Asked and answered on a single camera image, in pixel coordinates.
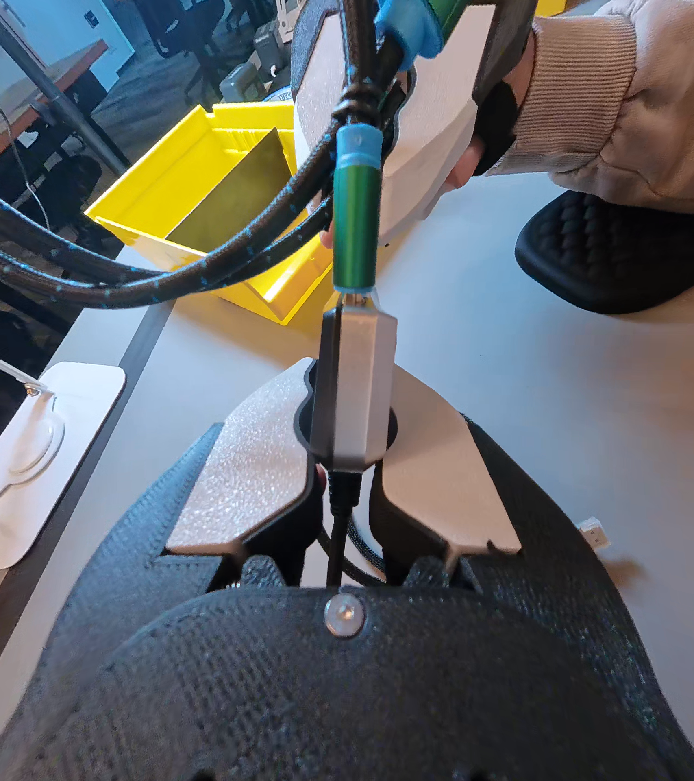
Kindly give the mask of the black textured wrist rest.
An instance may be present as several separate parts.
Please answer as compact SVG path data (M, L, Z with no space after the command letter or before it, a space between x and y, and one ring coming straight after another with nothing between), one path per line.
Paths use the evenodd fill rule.
M531 279L577 308L642 312L694 287L694 214L567 190L524 226L515 256Z

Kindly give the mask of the person's right hand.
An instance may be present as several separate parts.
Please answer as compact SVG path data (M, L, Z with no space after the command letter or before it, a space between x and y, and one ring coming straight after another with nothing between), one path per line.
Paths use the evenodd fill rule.
M462 188L471 177L488 171L515 141L514 128L532 79L535 49L535 36L530 33L518 64L479 108L472 139L448 174L445 192Z

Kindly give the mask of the black office chair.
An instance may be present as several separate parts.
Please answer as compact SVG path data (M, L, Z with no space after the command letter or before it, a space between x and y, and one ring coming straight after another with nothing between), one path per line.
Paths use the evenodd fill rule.
M94 236L97 225L83 217L83 207L95 189L102 168L88 155L72 155L61 159L49 170L39 166L34 170L36 199L29 195L18 210L29 219L54 233L71 228L77 243L92 249L99 247Z

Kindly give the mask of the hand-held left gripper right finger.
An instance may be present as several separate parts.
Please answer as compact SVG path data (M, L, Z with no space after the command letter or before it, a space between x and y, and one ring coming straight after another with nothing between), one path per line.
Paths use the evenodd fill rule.
M434 557L447 572L470 555L517 554L518 534L466 418L436 391L394 369L395 437L372 479L370 531L387 572Z

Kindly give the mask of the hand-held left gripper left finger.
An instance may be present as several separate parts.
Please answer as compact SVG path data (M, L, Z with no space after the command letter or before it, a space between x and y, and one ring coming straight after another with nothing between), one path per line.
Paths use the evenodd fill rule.
M312 390L303 358L228 415L166 542L181 555L237 555L317 486L299 413Z

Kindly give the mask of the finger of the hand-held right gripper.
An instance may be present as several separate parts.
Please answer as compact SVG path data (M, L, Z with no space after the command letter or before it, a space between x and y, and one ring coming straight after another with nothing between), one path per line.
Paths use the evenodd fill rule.
M380 243L428 217L472 140L472 90L494 10L466 6L442 51L414 62L411 93L398 111L394 146L383 163Z
M332 122L345 77L338 11L302 11L293 33L293 125L301 168Z

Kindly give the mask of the person's right forearm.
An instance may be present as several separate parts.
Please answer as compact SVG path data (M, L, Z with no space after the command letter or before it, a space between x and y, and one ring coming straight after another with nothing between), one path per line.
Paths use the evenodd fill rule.
M515 141L488 175L694 214L694 1L608 2L533 35Z

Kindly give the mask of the yellow plastic bin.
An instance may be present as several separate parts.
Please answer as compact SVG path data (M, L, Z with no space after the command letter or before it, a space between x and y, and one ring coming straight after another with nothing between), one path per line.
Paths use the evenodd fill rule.
M86 215L164 272L201 259L206 253L166 237L273 127L293 174L291 100L215 105L211 113L198 106L91 204Z

